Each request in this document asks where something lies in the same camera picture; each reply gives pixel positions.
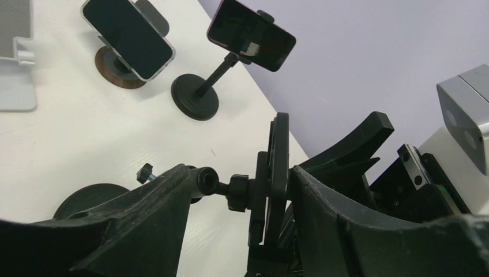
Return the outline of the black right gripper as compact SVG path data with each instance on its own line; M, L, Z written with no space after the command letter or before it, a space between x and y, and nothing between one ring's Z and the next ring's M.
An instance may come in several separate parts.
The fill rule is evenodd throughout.
M299 166L321 182L344 170L370 168L378 161L373 155L393 132L387 114L371 112L351 133ZM421 154L409 144L397 153L369 186L379 211L415 223L472 213L433 154Z

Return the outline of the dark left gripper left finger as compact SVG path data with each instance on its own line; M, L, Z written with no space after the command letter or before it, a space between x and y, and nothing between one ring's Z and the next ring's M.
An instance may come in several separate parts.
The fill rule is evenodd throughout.
M1 221L2 276L176 276L195 169L179 164L70 215Z

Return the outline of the white folding phone stand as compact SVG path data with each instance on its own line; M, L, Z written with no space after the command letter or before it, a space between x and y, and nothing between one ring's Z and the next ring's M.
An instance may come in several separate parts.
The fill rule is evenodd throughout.
M30 112L37 106L34 53L21 44L32 38L32 1L1 1L2 112Z

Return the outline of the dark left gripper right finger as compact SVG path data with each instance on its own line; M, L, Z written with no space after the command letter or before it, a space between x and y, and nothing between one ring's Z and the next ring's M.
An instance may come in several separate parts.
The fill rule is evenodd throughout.
M290 177L305 276L487 276L488 217L401 220L325 186L299 166Z

